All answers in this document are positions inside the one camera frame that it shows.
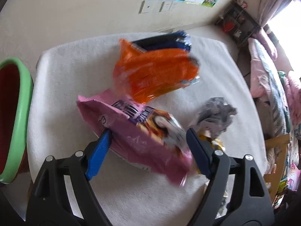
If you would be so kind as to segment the red bucket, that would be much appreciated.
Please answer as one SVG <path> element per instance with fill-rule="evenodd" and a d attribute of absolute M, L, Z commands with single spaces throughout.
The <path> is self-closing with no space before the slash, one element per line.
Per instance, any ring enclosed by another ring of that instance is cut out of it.
<path fill-rule="evenodd" d="M 225 22 L 222 30 L 224 31 L 224 33 L 229 33 L 231 30 L 233 30 L 233 28 L 235 27 L 235 24 L 231 21 Z"/>

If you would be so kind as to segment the dark blue snack wrapper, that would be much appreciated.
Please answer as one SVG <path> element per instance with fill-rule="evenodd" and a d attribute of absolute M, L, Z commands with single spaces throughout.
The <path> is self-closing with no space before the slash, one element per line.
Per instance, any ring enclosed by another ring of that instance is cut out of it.
<path fill-rule="evenodd" d="M 183 30 L 164 35 L 143 38 L 132 41 L 132 43 L 146 51 L 179 48 L 190 52 L 192 47 L 190 35 Z"/>

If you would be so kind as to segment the orange snack wrapper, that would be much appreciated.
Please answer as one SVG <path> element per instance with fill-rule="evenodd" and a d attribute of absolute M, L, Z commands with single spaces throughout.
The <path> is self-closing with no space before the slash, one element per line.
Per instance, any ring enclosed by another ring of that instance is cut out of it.
<path fill-rule="evenodd" d="M 168 92 L 185 88 L 198 78 L 200 64 L 180 48 L 143 50 L 119 40 L 120 58 L 113 70 L 114 90 L 140 104 Z"/>

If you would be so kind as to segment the red green trash bin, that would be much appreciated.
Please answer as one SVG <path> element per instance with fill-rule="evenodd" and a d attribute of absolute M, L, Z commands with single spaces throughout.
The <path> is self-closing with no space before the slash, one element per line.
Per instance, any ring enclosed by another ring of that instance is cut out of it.
<path fill-rule="evenodd" d="M 17 58 L 1 62 L 1 183 L 28 170 L 27 124 L 33 93 L 29 70 Z"/>

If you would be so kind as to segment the wall switch plate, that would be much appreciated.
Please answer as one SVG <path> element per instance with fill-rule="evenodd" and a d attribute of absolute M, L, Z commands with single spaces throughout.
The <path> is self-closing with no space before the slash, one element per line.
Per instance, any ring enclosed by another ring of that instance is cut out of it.
<path fill-rule="evenodd" d="M 140 9 L 139 9 L 139 14 L 146 14 L 146 13 L 151 13 L 151 11 L 154 8 L 154 1 L 152 0 L 144 0 L 141 3 Z"/>

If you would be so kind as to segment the large pink snack bag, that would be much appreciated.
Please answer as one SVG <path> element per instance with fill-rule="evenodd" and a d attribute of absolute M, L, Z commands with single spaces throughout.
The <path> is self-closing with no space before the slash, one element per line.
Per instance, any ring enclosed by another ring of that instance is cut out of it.
<path fill-rule="evenodd" d="M 166 111 L 117 97 L 110 89 L 91 97 L 79 96 L 77 107 L 82 119 L 97 136 L 112 132 L 110 149 L 128 163 L 163 174 L 182 187 L 192 173 L 193 157 L 186 131 Z"/>

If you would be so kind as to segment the wall power outlet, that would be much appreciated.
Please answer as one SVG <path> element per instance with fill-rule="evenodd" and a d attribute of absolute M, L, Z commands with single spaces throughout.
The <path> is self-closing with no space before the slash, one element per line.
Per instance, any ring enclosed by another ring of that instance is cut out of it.
<path fill-rule="evenodd" d="M 177 1 L 164 1 L 160 7 L 159 12 L 173 11 L 178 5 Z"/>

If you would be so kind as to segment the yellow snack wrapper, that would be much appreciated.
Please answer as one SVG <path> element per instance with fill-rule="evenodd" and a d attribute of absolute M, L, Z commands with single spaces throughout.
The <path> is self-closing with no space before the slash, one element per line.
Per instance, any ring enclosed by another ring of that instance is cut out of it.
<path fill-rule="evenodd" d="M 211 137 L 204 134 L 199 134 L 198 137 L 200 138 L 200 140 L 208 141 L 214 150 L 220 150 L 224 153 L 226 152 L 226 148 L 224 147 L 220 139 L 212 139 Z"/>

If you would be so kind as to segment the pink window curtain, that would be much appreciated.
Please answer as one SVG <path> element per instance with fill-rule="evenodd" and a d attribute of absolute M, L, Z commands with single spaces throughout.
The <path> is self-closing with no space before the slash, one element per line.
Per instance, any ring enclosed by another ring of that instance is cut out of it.
<path fill-rule="evenodd" d="M 273 17 L 286 8 L 292 0 L 260 0 L 257 19 L 264 27 Z"/>

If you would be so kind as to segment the pink folded quilt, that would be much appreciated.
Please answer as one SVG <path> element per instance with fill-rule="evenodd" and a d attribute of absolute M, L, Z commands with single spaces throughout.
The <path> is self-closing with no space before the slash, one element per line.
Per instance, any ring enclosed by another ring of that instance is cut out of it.
<path fill-rule="evenodd" d="M 290 111 L 292 123 L 294 125 L 300 124 L 300 79 L 297 74 L 291 70 L 283 77 L 284 79 L 284 91 Z"/>

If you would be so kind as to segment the dark bedside shelf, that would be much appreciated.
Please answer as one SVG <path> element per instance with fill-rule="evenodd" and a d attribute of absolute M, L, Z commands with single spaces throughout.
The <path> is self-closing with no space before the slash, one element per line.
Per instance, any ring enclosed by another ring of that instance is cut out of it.
<path fill-rule="evenodd" d="M 230 36 L 238 47 L 244 47 L 247 44 L 248 38 L 261 28 L 246 9 L 240 6 L 235 0 L 232 0 L 222 14 L 219 15 L 215 21 L 215 25 L 222 30 L 224 23 L 228 21 L 233 22 L 235 27 L 229 33 L 225 34 Z"/>

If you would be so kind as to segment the purple pillow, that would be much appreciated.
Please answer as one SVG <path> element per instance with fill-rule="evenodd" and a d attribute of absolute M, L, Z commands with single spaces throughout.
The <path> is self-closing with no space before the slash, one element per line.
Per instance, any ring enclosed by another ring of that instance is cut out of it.
<path fill-rule="evenodd" d="M 263 28 L 253 33 L 252 37 L 257 39 L 261 45 L 263 45 L 272 61 L 277 60 L 277 49 Z"/>

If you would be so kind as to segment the white towel table cover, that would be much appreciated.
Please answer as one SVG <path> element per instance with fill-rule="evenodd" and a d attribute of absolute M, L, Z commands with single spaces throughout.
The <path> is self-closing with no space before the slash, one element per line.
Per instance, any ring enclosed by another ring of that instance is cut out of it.
<path fill-rule="evenodd" d="M 145 50 L 151 34 L 110 35 L 45 51 L 28 122 L 30 172 L 46 158 L 83 151 L 100 136 L 84 179 L 112 225 L 187 225 L 210 177 L 210 152 L 196 165 L 187 131 L 208 131 L 223 157 L 267 158 L 249 88 L 220 41 L 192 36 L 192 49 Z"/>

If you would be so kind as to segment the plaid patchwork bed cover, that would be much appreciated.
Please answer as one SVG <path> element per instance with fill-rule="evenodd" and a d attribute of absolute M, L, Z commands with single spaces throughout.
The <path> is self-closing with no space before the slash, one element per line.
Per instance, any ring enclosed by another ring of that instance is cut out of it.
<path fill-rule="evenodd" d="M 265 47 L 255 38 L 249 38 L 251 56 L 250 92 L 253 98 L 268 102 L 272 137 L 288 134 L 293 130 L 283 81 Z"/>

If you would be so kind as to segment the grey paper ball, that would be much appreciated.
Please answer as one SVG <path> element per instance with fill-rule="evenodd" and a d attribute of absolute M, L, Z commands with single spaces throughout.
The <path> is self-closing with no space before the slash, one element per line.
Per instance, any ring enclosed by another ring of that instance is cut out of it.
<path fill-rule="evenodd" d="M 236 114 L 237 109 L 223 97 L 212 97 L 201 106 L 188 127 L 196 132 L 208 131 L 210 137 L 216 139 L 227 130 Z"/>

